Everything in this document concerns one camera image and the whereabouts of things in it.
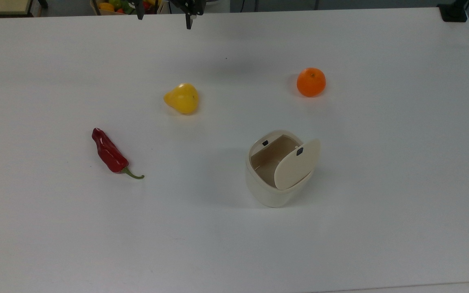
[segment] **red chili pepper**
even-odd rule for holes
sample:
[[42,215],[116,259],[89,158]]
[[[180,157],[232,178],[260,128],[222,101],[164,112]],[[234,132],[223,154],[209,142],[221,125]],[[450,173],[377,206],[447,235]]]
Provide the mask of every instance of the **red chili pepper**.
[[119,152],[119,149],[113,144],[111,139],[99,128],[95,128],[92,138],[97,144],[97,152],[108,168],[114,173],[126,173],[135,179],[142,179],[142,176],[135,176],[128,169],[130,164],[128,160]]

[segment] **yellow pear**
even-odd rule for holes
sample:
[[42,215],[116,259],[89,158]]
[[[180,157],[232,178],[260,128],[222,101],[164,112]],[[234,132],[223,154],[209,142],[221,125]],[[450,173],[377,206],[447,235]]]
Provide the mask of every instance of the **yellow pear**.
[[199,93],[190,83],[181,83],[164,95],[164,102],[182,114],[190,114],[199,105]]

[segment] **chili pepper stem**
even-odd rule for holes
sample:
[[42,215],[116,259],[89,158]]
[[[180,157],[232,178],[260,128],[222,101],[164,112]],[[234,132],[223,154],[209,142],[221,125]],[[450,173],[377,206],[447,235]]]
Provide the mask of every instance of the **chili pepper stem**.
[[121,171],[122,173],[125,173],[125,174],[128,174],[130,177],[132,178],[135,178],[135,179],[142,179],[144,178],[144,175],[142,176],[135,176],[132,174],[132,172],[130,171],[130,169],[128,169],[128,167],[124,167],[124,169]]

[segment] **floor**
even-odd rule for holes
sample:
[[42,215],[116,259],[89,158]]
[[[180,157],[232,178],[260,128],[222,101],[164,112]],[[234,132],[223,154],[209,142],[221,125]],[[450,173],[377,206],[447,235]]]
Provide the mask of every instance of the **floor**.
[[[47,0],[42,17],[95,15],[90,0]],[[240,12],[243,0],[231,0],[231,12]],[[303,11],[314,9],[315,0],[259,0],[259,11]],[[401,7],[436,7],[451,0],[320,0],[320,10]],[[244,12],[254,11],[255,0],[245,0]]]

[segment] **cream plastic container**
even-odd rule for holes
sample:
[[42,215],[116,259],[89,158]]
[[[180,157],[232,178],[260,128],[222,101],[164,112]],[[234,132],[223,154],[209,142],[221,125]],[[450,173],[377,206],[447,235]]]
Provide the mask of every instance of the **cream plastic container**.
[[320,141],[303,143],[285,130],[256,141],[245,160],[245,181],[262,204],[278,208],[298,195],[320,158]]

